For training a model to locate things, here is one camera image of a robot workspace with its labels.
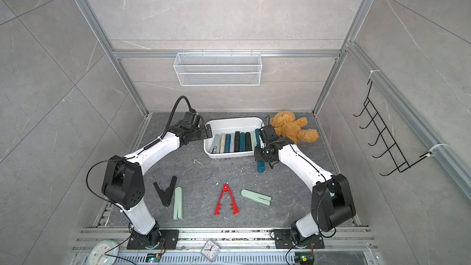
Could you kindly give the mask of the dark teal pliers floor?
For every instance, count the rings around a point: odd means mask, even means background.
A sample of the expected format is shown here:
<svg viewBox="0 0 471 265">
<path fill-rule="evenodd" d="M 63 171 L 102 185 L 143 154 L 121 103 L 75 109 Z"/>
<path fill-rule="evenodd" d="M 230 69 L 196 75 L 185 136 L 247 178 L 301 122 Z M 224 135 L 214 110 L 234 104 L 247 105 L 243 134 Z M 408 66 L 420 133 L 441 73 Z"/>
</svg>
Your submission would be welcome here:
<svg viewBox="0 0 471 265">
<path fill-rule="evenodd" d="M 257 170 L 259 173 L 265 172 L 265 162 L 258 161 L 257 162 Z"/>
</svg>

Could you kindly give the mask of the light green pliers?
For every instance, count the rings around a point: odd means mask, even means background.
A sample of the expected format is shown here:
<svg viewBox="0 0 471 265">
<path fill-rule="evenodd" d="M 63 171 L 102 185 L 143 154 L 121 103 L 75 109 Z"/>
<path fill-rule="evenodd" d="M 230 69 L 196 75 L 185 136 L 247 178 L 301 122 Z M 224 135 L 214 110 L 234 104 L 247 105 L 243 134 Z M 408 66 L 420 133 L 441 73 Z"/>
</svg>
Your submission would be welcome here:
<svg viewBox="0 0 471 265">
<path fill-rule="evenodd" d="M 183 218 L 183 190 L 180 186 L 175 188 L 174 191 L 174 220 L 181 220 Z"/>
<path fill-rule="evenodd" d="M 255 132 L 251 132 L 250 135 L 251 135 L 252 150 L 254 150 L 255 147 L 257 146 L 256 134 L 255 134 Z"/>
<path fill-rule="evenodd" d="M 264 206 L 270 206 L 271 205 L 271 197 L 262 195 L 260 193 L 256 193 L 254 191 L 250 190 L 242 190 L 241 195 L 245 199 L 249 199 L 250 201 L 257 202 L 259 204 L 262 204 Z"/>
</svg>

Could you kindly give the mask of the dark teal pliers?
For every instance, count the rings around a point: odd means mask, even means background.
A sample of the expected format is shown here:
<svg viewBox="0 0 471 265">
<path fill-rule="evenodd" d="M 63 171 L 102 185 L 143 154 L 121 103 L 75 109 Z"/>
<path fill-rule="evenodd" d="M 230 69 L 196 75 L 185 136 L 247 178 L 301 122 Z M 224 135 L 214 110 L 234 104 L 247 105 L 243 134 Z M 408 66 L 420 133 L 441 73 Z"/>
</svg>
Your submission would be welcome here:
<svg viewBox="0 0 471 265">
<path fill-rule="evenodd" d="M 256 146 L 261 147 L 260 129 L 255 130 Z"/>
</svg>

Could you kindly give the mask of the grey pliers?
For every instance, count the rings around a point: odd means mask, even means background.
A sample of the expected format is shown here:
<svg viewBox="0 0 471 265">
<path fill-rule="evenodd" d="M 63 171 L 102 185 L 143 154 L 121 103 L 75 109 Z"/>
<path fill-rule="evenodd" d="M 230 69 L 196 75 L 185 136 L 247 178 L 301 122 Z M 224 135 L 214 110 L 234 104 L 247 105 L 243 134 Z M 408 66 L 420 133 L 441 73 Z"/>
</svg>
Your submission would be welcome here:
<svg viewBox="0 0 471 265">
<path fill-rule="evenodd" d="M 231 140 L 230 140 L 230 145 L 229 145 L 229 152 L 234 153 L 235 149 L 235 134 L 231 134 Z"/>
<path fill-rule="evenodd" d="M 220 144 L 221 144 L 221 136 L 219 134 L 216 134 L 214 136 L 214 140 L 210 148 L 210 153 L 211 154 L 220 153 Z"/>
</svg>

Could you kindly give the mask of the beige wooden pliers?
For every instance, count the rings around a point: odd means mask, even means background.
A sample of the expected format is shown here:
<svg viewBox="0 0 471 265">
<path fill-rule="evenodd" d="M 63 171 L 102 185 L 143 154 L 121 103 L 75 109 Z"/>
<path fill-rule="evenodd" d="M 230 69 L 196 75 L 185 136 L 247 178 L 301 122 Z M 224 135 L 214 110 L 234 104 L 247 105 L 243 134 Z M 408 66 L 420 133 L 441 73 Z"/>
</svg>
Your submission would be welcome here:
<svg viewBox="0 0 471 265">
<path fill-rule="evenodd" d="M 225 153 L 226 134 L 220 136 L 220 153 Z"/>
</svg>

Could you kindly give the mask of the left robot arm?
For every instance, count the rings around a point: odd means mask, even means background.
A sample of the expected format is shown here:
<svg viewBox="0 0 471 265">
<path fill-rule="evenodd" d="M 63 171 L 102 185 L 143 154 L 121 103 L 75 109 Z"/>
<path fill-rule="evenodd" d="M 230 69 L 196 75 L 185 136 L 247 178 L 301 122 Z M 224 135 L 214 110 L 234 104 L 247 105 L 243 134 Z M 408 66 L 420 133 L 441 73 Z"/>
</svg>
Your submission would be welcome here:
<svg viewBox="0 0 471 265">
<path fill-rule="evenodd" d="M 108 160 L 101 192 L 123 211 L 132 227 L 131 237 L 141 247 L 154 249 L 162 242 L 159 225 L 144 201 L 145 173 L 178 148 L 211 137 L 202 116 L 190 110 L 151 143 L 124 157 L 115 155 Z"/>
</svg>

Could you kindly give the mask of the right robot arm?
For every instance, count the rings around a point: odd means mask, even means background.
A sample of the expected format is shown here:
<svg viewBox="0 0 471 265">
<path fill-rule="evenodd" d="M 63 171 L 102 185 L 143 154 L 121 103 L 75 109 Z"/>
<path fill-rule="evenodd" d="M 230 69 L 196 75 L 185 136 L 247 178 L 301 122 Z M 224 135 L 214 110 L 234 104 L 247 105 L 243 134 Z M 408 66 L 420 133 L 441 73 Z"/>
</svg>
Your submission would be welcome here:
<svg viewBox="0 0 471 265">
<path fill-rule="evenodd" d="M 356 216 L 348 179 L 321 168 L 308 158 L 294 142 L 280 137 L 271 125 L 260 129 L 261 145 L 254 150 L 257 162 L 288 166 L 310 189 L 311 208 L 307 215 L 291 225 L 293 243 L 301 244 L 314 235 L 323 236 Z"/>
</svg>

